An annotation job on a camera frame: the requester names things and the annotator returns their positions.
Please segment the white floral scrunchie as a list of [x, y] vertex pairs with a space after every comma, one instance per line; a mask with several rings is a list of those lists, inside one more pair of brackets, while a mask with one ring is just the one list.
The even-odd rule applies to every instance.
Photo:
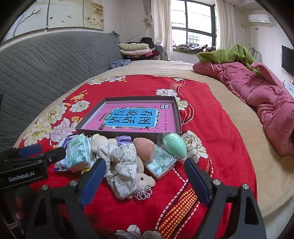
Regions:
[[132, 143], [115, 146], [103, 143], [97, 147], [97, 157], [106, 162], [107, 183], [115, 196], [123, 200], [137, 189], [137, 151]]

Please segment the green tissue pack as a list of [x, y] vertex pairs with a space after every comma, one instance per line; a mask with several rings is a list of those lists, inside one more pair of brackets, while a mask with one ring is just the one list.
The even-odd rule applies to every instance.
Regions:
[[144, 166], [148, 172], [157, 180], [167, 175], [174, 168], [176, 159], [161, 147], [155, 145], [155, 155], [151, 162], [144, 161]]
[[91, 166], [91, 144], [83, 133], [69, 141], [66, 156], [68, 169], [73, 173]]

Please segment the cream bear purple dress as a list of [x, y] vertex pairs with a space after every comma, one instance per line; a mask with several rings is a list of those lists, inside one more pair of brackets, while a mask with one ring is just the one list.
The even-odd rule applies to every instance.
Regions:
[[132, 138], [129, 135], [116, 136], [115, 138], [107, 138], [100, 134], [94, 134], [91, 140], [91, 151], [97, 153], [97, 148], [100, 144], [110, 143], [115, 146], [132, 143]]

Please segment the pink bunny plush with tiara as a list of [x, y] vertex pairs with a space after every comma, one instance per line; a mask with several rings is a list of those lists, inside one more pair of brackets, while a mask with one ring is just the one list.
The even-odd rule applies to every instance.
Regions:
[[151, 197], [152, 187], [155, 186], [153, 177], [144, 173], [144, 164], [137, 155], [137, 188], [127, 199], [136, 198], [137, 200], [146, 200]]

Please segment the green makeup sponge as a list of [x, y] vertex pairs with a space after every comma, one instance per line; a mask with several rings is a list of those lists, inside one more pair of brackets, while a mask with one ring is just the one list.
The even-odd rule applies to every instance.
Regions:
[[185, 159], [187, 156], [185, 142], [177, 133], [160, 133], [157, 145], [177, 159]]

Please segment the pink makeup sponge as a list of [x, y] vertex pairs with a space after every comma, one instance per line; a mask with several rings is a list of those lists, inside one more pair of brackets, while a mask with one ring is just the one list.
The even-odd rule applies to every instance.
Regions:
[[151, 162], [155, 157], [155, 143], [147, 138], [138, 137], [133, 140], [137, 155], [146, 162]]

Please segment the blue white snack packet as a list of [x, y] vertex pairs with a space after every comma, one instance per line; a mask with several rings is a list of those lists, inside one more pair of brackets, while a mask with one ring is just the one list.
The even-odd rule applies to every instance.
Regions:
[[61, 154], [58, 155], [59, 161], [55, 162], [53, 172], [64, 172], [69, 170], [69, 164], [68, 164], [68, 159], [67, 159], [67, 148], [68, 144], [72, 139], [74, 139], [78, 134], [72, 134], [70, 136], [67, 136], [63, 138], [59, 143], [58, 147], [62, 148]]

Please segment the pink blue Chinese book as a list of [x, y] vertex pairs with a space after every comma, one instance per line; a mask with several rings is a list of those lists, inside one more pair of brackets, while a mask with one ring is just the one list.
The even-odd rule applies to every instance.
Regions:
[[171, 103], [106, 102], [80, 126], [92, 131], [176, 132]]

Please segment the grey shallow cardboard box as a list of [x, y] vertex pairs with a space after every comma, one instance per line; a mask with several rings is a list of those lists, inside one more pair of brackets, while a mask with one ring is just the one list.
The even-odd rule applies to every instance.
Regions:
[[77, 124], [76, 131], [107, 138], [129, 135], [153, 142], [159, 134], [182, 135], [176, 99], [169, 96], [104, 98]]

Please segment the grey quilted headboard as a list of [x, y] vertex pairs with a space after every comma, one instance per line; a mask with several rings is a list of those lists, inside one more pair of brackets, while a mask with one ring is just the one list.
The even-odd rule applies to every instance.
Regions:
[[1, 51], [1, 151], [52, 102], [121, 59], [117, 33], [58, 32]]

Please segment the blue patterned cloth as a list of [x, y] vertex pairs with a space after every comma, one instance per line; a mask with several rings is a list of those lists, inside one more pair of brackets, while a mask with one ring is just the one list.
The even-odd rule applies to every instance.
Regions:
[[111, 69], [115, 69], [115, 68], [119, 68], [119, 67], [124, 67], [126, 65], [131, 64], [131, 60], [130, 59], [119, 59], [116, 61], [112, 61], [109, 64], [109, 70]]

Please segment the pink quilted comforter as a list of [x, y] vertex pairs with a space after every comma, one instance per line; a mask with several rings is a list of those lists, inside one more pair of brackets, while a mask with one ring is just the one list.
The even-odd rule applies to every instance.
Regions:
[[260, 74], [255, 74], [239, 62], [197, 62], [193, 70], [218, 79], [244, 103], [253, 107], [278, 154], [293, 154], [293, 97], [266, 65], [254, 62], [251, 66]]

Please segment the stack of folded blankets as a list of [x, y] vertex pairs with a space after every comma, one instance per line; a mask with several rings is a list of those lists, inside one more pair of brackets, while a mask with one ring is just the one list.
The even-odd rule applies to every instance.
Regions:
[[153, 43], [120, 43], [119, 49], [125, 60], [160, 60], [162, 58], [162, 50], [156, 49]]

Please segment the white tv cabinet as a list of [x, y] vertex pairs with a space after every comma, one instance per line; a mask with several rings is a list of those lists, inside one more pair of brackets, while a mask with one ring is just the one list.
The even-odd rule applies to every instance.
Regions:
[[290, 92], [291, 96], [294, 97], [294, 84], [292, 79], [284, 80], [283, 85]]

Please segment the green blanket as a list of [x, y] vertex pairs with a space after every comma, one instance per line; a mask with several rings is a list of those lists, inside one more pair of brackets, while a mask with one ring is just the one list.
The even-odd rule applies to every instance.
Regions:
[[213, 62], [215, 64], [224, 64], [239, 62], [256, 75], [261, 76], [258, 69], [251, 67], [251, 64], [256, 61], [255, 58], [250, 51], [241, 44], [234, 44], [229, 50], [222, 48], [212, 52], [200, 52], [197, 54], [197, 57], [201, 63]]

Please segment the clothes on window sill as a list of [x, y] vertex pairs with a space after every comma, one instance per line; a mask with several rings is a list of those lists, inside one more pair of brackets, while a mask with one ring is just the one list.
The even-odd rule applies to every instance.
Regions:
[[197, 54], [200, 52], [213, 52], [216, 51], [215, 46], [208, 46], [207, 44], [202, 46], [193, 46], [192, 44], [180, 44], [178, 46], [173, 46], [173, 51], [182, 52], [182, 53], [190, 53], [190, 54]]

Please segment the black television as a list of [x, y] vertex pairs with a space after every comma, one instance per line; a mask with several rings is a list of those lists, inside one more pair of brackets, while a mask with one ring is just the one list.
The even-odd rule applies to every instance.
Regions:
[[294, 50], [282, 45], [282, 68], [294, 75]]

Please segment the black framed window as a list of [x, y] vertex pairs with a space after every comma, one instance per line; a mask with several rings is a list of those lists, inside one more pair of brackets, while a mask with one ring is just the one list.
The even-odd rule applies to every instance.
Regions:
[[216, 13], [213, 1], [171, 1], [172, 44], [193, 48], [216, 44]]

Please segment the left cream curtain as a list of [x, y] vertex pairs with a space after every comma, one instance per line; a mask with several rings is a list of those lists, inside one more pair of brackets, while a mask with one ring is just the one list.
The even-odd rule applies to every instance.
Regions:
[[162, 47], [163, 59], [169, 61], [172, 55], [170, 0], [143, 1], [143, 6], [144, 23], [153, 27], [154, 43]]

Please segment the cream curtain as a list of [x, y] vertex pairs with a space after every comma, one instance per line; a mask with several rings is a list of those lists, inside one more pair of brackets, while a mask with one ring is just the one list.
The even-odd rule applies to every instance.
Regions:
[[217, 13], [217, 49], [230, 49], [236, 41], [234, 6], [227, 1], [215, 1]]
[[169, 61], [172, 55], [170, 0], [143, 1], [143, 6], [144, 23], [153, 27], [154, 43], [162, 47], [163, 59]]

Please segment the right cream curtain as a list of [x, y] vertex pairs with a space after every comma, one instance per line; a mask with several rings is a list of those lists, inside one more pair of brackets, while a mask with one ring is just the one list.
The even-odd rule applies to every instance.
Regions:
[[217, 13], [217, 49], [230, 49], [236, 41], [234, 6], [227, 1], [215, 1]]

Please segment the white air conditioner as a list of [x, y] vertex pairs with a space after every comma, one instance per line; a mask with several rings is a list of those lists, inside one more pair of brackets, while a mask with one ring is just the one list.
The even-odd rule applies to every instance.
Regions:
[[251, 14], [248, 15], [249, 24], [261, 24], [273, 26], [271, 18], [267, 14]]

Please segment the floral wall painting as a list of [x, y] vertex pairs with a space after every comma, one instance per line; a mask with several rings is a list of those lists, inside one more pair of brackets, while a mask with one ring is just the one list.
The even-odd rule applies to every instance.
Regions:
[[104, 29], [103, 5], [92, 0], [35, 1], [21, 14], [7, 32], [3, 42], [41, 29], [86, 27]]

